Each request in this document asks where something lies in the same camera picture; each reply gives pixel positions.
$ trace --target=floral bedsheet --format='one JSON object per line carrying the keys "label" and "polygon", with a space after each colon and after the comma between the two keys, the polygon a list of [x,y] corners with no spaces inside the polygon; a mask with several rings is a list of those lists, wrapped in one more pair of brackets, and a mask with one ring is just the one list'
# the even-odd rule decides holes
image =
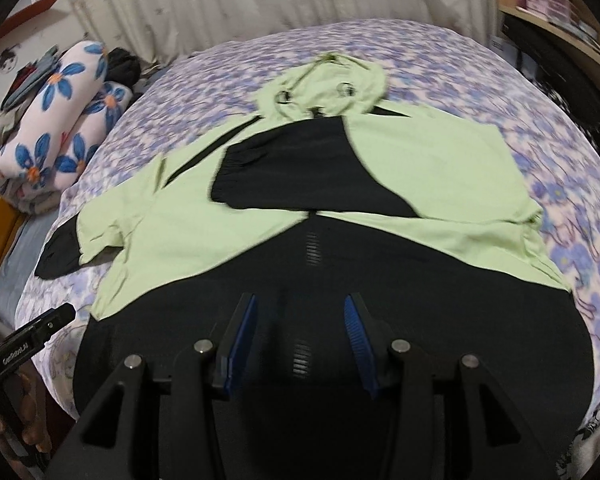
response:
{"label": "floral bedsheet", "polygon": [[[529,193],[544,207],[549,254],[573,285],[589,328],[595,360],[589,422],[600,403],[600,158],[563,111],[514,68],[450,30],[401,20],[337,23],[225,43],[184,60],[120,119],[80,180],[64,192],[54,226],[157,153],[193,142],[229,116],[254,111],[253,91],[327,50],[381,64],[391,100],[425,103],[499,127]],[[21,326],[65,301],[76,307],[75,321],[34,358],[51,394],[73,416],[72,377],[86,308],[107,267],[47,282],[31,276],[16,311]]]}

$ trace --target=folded blanket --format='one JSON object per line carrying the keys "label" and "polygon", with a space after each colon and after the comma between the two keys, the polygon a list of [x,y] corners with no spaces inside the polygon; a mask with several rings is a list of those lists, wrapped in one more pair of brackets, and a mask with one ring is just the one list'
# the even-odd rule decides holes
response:
{"label": "folded blanket", "polygon": [[106,71],[102,44],[71,47],[0,149],[0,196],[20,211],[38,214],[59,203],[52,177],[62,139],[102,87]]}
{"label": "folded blanket", "polygon": [[71,132],[62,140],[54,163],[53,186],[60,191],[71,187],[125,111],[131,90],[107,81],[84,109]]}

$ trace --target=zipper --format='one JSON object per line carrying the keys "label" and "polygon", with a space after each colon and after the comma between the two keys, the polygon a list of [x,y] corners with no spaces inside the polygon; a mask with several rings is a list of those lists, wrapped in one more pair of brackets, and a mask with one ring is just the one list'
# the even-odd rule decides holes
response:
{"label": "zipper", "polygon": [[294,344],[292,373],[299,379],[306,379],[311,374],[311,345],[300,339]]}
{"label": "zipper", "polygon": [[[309,211],[309,219],[314,217],[315,211]],[[317,267],[322,263],[322,251],[320,250],[320,238],[318,237],[318,233],[307,231],[304,254],[308,266]]]}

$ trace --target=light green hoodie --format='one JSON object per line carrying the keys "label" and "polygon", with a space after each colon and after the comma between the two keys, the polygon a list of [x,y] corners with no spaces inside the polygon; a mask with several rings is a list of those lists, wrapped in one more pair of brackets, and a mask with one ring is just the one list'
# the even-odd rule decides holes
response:
{"label": "light green hoodie", "polygon": [[[420,218],[318,214],[414,240],[472,266],[568,290],[538,232],[542,209],[528,196],[498,129],[431,107],[382,101],[385,92],[379,65],[324,54],[257,92],[257,114],[156,156],[136,176],[89,202],[77,221],[80,263],[104,247],[122,248],[100,283],[92,315],[112,316],[149,290],[211,270],[305,219],[298,211],[234,210],[212,202],[209,190],[229,145],[312,117],[315,107],[326,116],[343,116],[366,170]],[[368,114],[376,105],[408,117]],[[193,156],[257,115],[263,118],[167,185]]]}

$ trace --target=blue flower pattern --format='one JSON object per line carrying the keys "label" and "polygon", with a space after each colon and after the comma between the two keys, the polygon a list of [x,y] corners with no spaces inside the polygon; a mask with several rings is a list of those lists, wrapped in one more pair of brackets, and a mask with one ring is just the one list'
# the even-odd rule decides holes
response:
{"label": "blue flower pattern", "polygon": [[[253,112],[245,89],[259,88],[326,50],[380,62],[392,100],[447,107],[500,128],[530,195],[544,208],[547,250],[572,285],[591,336],[590,420],[600,402],[600,159],[566,115],[513,67],[444,28],[401,20],[335,23],[222,44],[174,66],[149,90],[152,98],[125,114],[100,148],[98,171],[65,192],[58,224],[158,153],[195,140],[228,116]],[[85,311],[108,268],[87,267],[52,282],[30,278],[17,323],[64,300]],[[73,293],[77,283],[87,292]],[[49,344],[39,357],[46,386],[68,410],[75,409],[68,394],[72,368],[63,356],[77,352],[84,327],[67,329],[55,340],[62,342]]]}
{"label": "blue flower pattern", "polygon": [[85,153],[86,145],[84,143],[84,138],[80,133],[76,133],[72,140],[72,147],[74,149],[75,158],[72,158],[69,155],[59,155],[58,158],[56,158],[54,166],[60,173],[82,174],[84,168],[90,162],[100,145],[94,144]]}
{"label": "blue flower pattern", "polygon": [[88,54],[95,54],[96,56],[100,56],[98,60],[98,67],[96,68],[96,73],[94,78],[98,79],[107,71],[107,51],[104,48],[104,45],[101,43],[91,43],[84,47],[84,51]]}
{"label": "blue flower pattern", "polygon": [[46,80],[46,83],[40,89],[40,93],[43,94],[42,111],[46,112],[49,110],[49,107],[56,96],[56,91],[65,99],[71,99],[74,89],[71,86],[69,76],[82,73],[84,70],[85,66],[80,62],[69,63],[63,69],[60,69],[59,66],[56,67]]}
{"label": "blue flower pattern", "polygon": [[49,152],[51,135],[43,134],[36,141],[31,156],[29,149],[24,144],[18,144],[15,150],[16,162],[25,170],[20,174],[22,179],[30,184],[32,189],[45,187],[46,180],[51,176],[51,168],[45,168],[46,156]]}
{"label": "blue flower pattern", "polygon": [[102,90],[96,94],[95,99],[87,105],[83,113],[96,114],[106,108],[105,120],[107,123],[107,133],[109,133],[122,115],[122,108],[119,103],[124,97],[124,89],[120,87],[114,88],[113,85],[108,82],[104,83]]}

